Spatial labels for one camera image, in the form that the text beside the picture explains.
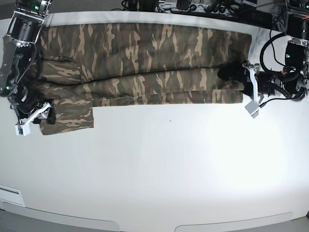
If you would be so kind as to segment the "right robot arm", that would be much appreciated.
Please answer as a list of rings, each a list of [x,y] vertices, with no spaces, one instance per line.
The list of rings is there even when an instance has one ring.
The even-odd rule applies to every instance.
[[[31,90],[26,74],[37,61],[39,50],[36,45],[46,24],[50,0],[17,0],[15,10],[6,31],[8,43],[4,45],[0,68],[0,95],[7,98],[15,111],[18,125],[24,119],[39,124],[46,120],[55,124],[55,106],[38,91]]]

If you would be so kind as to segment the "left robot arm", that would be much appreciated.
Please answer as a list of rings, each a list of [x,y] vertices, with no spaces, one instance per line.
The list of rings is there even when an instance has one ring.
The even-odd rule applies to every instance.
[[[286,99],[300,101],[309,93],[309,2],[288,0],[277,18],[285,19],[282,33],[270,36],[261,49],[259,63],[248,61],[229,64],[221,68],[218,77],[224,81],[238,81],[244,84],[244,94],[253,96],[282,95]],[[266,67],[264,54],[274,41],[289,36],[284,54],[282,71]]]

